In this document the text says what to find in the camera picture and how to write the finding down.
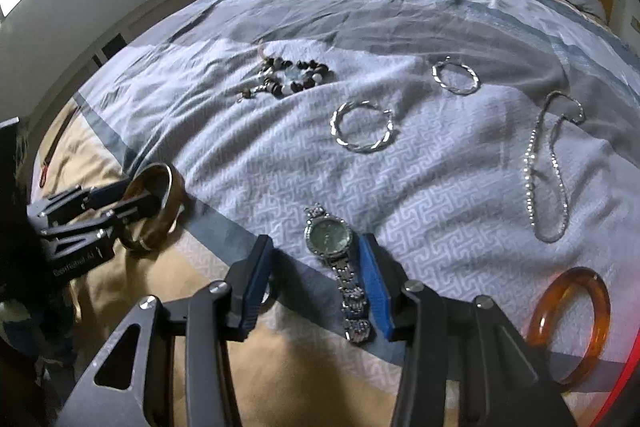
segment silver chain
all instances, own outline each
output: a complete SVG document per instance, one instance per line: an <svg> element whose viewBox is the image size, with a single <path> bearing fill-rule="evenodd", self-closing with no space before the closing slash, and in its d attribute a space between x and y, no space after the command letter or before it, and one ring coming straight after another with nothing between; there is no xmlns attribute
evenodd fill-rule
<svg viewBox="0 0 640 427"><path fill-rule="evenodd" d="M551 158L551 166L554 170L554 174L558 179L558 189L560 190L560 198L562 203L562 218L561 218L560 229L558 233L556 233L556 235L553 235L551 237L545 237L540 233L540 230L538 229L538 220L536 219L536 200L535 200L535 193L534 193L535 184L533 181L533 172L534 172L533 167L537 159L540 134L542 134L542 124L545 120L545 114L548 110L549 104L556 96L564 96L568 100L571 100L572 102L574 102L580 109L580 114L578 115L578 118L572 118L563 113L558 118L558 120L556 121L556 123L554 124L554 126L552 127L549 133L549 140L548 140L549 156ZM525 185L524 186L526 189L527 214L529 214L529 222L533 227L533 232L535 236L540 241L543 241L544 243L555 243L556 241L558 241L564 235L564 232L566 231L566 228L569 225L569 201L566 195L564 182L562 181L562 176L560 174L560 166L558 164L558 158L556 157L556 151L554 149L555 137L558 136L558 132L559 132L560 124L562 123L562 120L567 120L576 125L580 125L585 120L584 109L580 104L580 102L575 100L574 97L558 90L551 91L546 96L545 103L542 107L542 110L540 110L538 119L536 120L536 125L533 128L533 131L531 131L529 144L527 146L527 152L524 155L524 163L525 163L525 168L524 168Z"/></svg>
<svg viewBox="0 0 640 427"><path fill-rule="evenodd" d="M367 317L367 297L358 285L346 255L329 265L338 278L338 290L342 295L344 335L351 344L361 344L369 338L371 323Z"/></svg>

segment jewelry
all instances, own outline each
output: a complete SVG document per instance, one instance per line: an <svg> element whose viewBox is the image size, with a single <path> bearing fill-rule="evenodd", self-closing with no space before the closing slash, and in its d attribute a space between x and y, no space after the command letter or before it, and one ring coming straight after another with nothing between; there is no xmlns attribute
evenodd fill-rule
<svg viewBox="0 0 640 427"><path fill-rule="evenodd" d="M303 89L311 89L316 84L321 84L329 73L329 66L319 64L315 60L308 62L299 60L294 66L291 60L285 60L282 57L269 57L265 55L262 43L258 44L258 56L262 59L258 72L258 79L262 83L260 86L254 87L254 89L245 87L240 92L238 102L242 102L246 98L252 98L253 95L259 92L270 92L273 96L280 98L300 92ZM284 74L285 79L292 80L289 86L281 81L280 72Z"/></svg>
<svg viewBox="0 0 640 427"><path fill-rule="evenodd" d="M369 338L371 323L367 317L366 295L349 264L353 232L343 219L332 216L319 203L305 208L305 214L306 247L331 267L338 278L344 336L351 344L361 344Z"/></svg>
<svg viewBox="0 0 640 427"><path fill-rule="evenodd" d="M574 102L580 109L580 114L578 115L578 118L571 118L563 113L560 116L560 118L558 118L558 120L552 127L551 132L549 134L549 140L548 140L549 156L551 157L551 166L553 167L554 174L556 175L556 178L558 178L558 188L560 189L560 197L562 202L562 221L560 223L560 230L558 233L556 233L556 235L552 237L543 237L542 235L540 235L540 232L538 231L538 225L536 221L534 182L533 182L532 172L534 170L533 166L535 165L535 162L536 162L536 154L538 153L538 140L540 138L539 135L542 132L542 124L545 119L545 113L549 107L549 104L556 96L564 96L568 100L571 100L572 102ZM558 135L558 131L560 129L560 124L562 123L562 120L567 120L576 125L580 125L585 120L584 109L580 104L580 102L575 100L575 98L572 97L571 95L565 94L558 90L551 91L546 96L545 103L542 107L542 110L540 110L538 119L536 120L536 125L533 128L533 131L531 131L531 138L529 139L527 152L524 155L524 163L525 163L525 168L524 168L525 185L524 186L526 189L526 197L527 197L527 213L529 214L529 221L531 223L531 226L533 227L534 234L540 241L543 241L545 243L555 243L558 239L560 239L564 235L564 232L566 231L566 227L569 224L569 203L566 197L564 182L562 181L562 176L560 175L560 166L558 165L558 159L556 158L556 152L554 150L554 142L555 142L554 137Z"/></svg>
<svg viewBox="0 0 640 427"><path fill-rule="evenodd" d="M607 285L591 268L578 266L562 273L540 298L529 324L529 333L527 333L529 346L548 349L552 328L557 323L556 314L564 309L561 303L571 295L567 290L573 285L582 286L589 293L593 305L593 329L589 346L582 360L568 377L558 382L562 393L572 390L598 363L598 357L607 342L611 323L611 302Z"/></svg>
<svg viewBox="0 0 640 427"><path fill-rule="evenodd" d="M119 235L123 247L133 253L146 253L158 250L167 235L171 233L184 201L184 180L174 166L166 163L151 163L130 182L121 201L139 196L150 180L167 179L167 189L162 197L158 215L148 219L138 238L133 239L125 227Z"/></svg>
<svg viewBox="0 0 640 427"><path fill-rule="evenodd" d="M453 86L449 86L448 84L445 84L442 81L442 79L438 76L438 71L443 69L448 64L452 64L453 66L458 66L463 70L466 70L466 72L471 75L471 78L474 81L474 85L471 87L468 87L467 89L460 89L459 87L453 87ZM451 60L451 57L446 57L444 60L436 62L431 68L431 74L433 75L433 79L438 84L440 84L440 87L443 87L444 89L452 92L453 94L461 94L461 95L472 94L472 93L475 93L478 89L480 89L480 80L478 80L478 76L476 75L476 72L466 64L463 64L462 62L453 62Z"/></svg>
<svg viewBox="0 0 640 427"><path fill-rule="evenodd" d="M348 143L342 137L342 132L340 131L340 122L342 121L342 117L347 114L349 111L356 107L367 107L376 111L380 111L382 114L386 114L388 120L386 121L386 131L385 135L375 143L370 143L366 145L357 145L354 143ZM383 150L391 143L391 139L396 131L394 126L394 114L390 109L382 110L377 105L369 102L369 100L364 100L362 102L345 102L343 103L336 111L332 114L331 120L329 121L329 125L331 126L331 134L335 136L335 140L350 150L351 152L374 152Z"/></svg>

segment rhinestone necklace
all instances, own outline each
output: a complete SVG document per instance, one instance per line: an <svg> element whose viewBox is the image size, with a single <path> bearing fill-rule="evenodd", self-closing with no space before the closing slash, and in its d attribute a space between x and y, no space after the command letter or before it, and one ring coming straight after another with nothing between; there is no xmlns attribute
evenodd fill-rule
<svg viewBox="0 0 640 427"><path fill-rule="evenodd" d="M580 114L578 115L578 118L572 118L563 113L558 118L558 120L552 127L551 132L549 133L549 140L548 140L549 156L551 158L551 166L554 170L554 174L556 178L558 178L558 188L560 190L560 199L562 203L562 219L560 222L560 229L558 233L556 233L556 235L553 235L552 237L544 237L543 235L540 234L540 230L538 229L538 220L536 219L536 204L535 204L535 197L534 197L534 182L533 182L534 168L533 167L537 159L537 154L539 149L539 140L540 140L540 135L542 134L542 124L543 124L543 121L545 120L545 114L549 108L549 104L556 96L564 96L568 100L571 100L572 102L574 102L575 105L577 105L578 108L580 109ZM526 189L527 213L529 214L529 222L533 227L533 232L535 236L540 241L543 241L544 243L555 243L556 241L558 241L558 239L560 239L564 235L564 232L566 231L566 227L569 224L569 203L566 197L566 189L564 187L564 182L562 181L562 176L560 174L560 166L558 164L558 158L556 157L556 152L554 150L554 142L558 137L558 132L560 130L560 124L562 123L562 120L570 121L576 125L580 125L585 120L584 109L582 108L582 105L580 104L580 102L575 100L574 97L568 94L565 94L564 92L561 92L561 91L557 91L557 90L551 91L546 96L545 103L542 106L542 110L540 110L538 119L536 120L536 125L533 128L533 131L531 131L531 137L529 139L529 144L527 145L527 152L524 155L524 163L525 163L525 168L524 168L525 185L524 186Z"/></svg>

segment black device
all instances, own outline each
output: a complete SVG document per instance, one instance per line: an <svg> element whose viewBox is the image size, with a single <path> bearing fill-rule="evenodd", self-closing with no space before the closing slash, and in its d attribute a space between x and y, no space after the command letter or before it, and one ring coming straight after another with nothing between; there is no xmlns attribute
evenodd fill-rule
<svg viewBox="0 0 640 427"><path fill-rule="evenodd" d="M129 223L152 217L160 200L149 192L119 201L129 179L104 187L79 185L27 204L18 166L24 154L20 121L0 123L0 302L38 299L113 258ZM93 219L70 221L113 206Z"/></svg>
<svg viewBox="0 0 640 427"><path fill-rule="evenodd" d="M82 375L57 427L171 425L179 335L186 337L189 427L241 427L226 342L243 341L255 326L272 250L271 239L258 236L225 280L188 299L141 299ZM461 427L575 427L542 357L492 299L440 297L410 281L370 234L360 238L360 265L376 325L389 341L406 342L393 427L442 427L451 353L463 367Z"/></svg>

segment wooden bead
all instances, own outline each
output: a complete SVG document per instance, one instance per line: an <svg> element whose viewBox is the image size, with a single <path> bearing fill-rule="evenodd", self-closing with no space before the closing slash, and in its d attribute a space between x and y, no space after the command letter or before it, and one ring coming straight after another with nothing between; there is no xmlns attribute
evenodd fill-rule
<svg viewBox="0 0 640 427"><path fill-rule="evenodd" d="M325 76L329 72L329 66L326 64L318 64L317 68L314 70L314 73L319 73L322 76Z"/></svg>

